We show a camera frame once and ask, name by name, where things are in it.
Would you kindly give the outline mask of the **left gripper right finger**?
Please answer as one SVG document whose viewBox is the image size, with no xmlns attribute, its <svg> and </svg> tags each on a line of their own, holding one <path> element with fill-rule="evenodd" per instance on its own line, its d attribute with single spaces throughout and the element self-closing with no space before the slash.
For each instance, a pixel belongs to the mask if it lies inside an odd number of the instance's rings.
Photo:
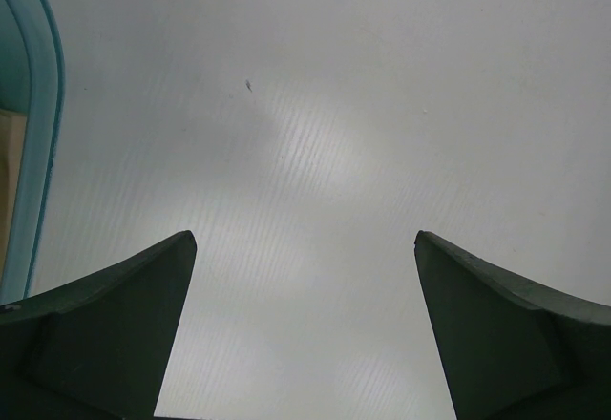
<svg viewBox="0 0 611 420">
<path fill-rule="evenodd" d="M 457 418 L 609 418 L 609 306 L 432 232 L 417 234 L 414 256 Z"/>
</svg>

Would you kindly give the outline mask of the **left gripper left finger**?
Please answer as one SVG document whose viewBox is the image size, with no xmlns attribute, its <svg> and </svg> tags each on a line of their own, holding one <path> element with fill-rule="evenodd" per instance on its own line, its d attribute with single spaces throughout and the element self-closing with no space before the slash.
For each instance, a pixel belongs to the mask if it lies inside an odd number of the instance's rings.
<svg viewBox="0 0 611 420">
<path fill-rule="evenodd" d="M 189 231 L 1 307 L 4 419 L 152 419 L 197 254 Z"/>
</svg>

